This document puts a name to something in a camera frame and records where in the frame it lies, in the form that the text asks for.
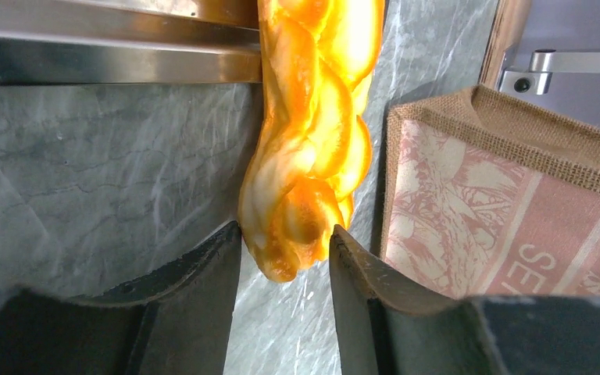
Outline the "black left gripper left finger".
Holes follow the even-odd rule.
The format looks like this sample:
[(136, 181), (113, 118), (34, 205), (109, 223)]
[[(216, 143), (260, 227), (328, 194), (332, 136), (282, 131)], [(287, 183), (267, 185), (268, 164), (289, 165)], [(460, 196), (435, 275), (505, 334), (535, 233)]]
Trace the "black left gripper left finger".
[(0, 290), (0, 374), (221, 374), (241, 265), (230, 222), (102, 295)]

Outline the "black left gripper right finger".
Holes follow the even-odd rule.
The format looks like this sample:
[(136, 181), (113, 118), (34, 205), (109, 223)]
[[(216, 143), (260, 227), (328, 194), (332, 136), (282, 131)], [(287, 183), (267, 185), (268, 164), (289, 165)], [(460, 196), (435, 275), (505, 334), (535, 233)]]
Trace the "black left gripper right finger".
[(330, 240), (345, 374), (600, 374), (600, 297), (452, 299), (399, 273), (345, 229)]

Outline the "burlap grocery bag pink print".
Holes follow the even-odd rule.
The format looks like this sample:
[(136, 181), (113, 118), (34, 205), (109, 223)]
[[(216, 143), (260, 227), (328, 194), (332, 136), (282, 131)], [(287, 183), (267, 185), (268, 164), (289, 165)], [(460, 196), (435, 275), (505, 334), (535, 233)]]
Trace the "burlap grocery bag pink print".
[(483, 86), (387, 115), (381, 258), (451, 298), (600, 295), (600, 129)]

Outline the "orange braided bread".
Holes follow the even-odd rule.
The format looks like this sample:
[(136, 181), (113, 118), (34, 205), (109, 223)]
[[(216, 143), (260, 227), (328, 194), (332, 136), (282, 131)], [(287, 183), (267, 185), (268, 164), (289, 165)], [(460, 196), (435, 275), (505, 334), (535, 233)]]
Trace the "orange braided bread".
[(372, 159), (363, 120), (382, 1), (261, 1), (263, 122), (237, 209), (261, 272), (285, 283), (348, 228)]

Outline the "silver metal tray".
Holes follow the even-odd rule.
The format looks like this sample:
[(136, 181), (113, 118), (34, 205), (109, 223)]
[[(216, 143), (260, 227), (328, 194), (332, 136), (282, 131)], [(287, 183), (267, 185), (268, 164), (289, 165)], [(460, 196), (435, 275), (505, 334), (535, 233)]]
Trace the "silver metal tray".
[(0, 86), (261, 81), (254, 1), (0, 0)]

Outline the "wooden board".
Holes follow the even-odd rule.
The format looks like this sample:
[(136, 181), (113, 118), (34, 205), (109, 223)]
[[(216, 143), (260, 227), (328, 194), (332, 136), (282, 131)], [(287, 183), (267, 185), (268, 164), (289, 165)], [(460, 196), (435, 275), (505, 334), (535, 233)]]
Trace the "wooden board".
[(520, 43), (532, 0), (500, 0), (487, 41), (479, 83), (496, 89), (505, 52)]

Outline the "blue grey network switch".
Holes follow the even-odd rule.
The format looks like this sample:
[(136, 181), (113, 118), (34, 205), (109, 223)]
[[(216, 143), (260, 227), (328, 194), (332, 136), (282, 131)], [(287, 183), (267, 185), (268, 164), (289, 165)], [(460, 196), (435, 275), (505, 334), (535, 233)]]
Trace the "blue grey network switch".
[(600, 1), (511, 1), (495, 88), (600, 127)]

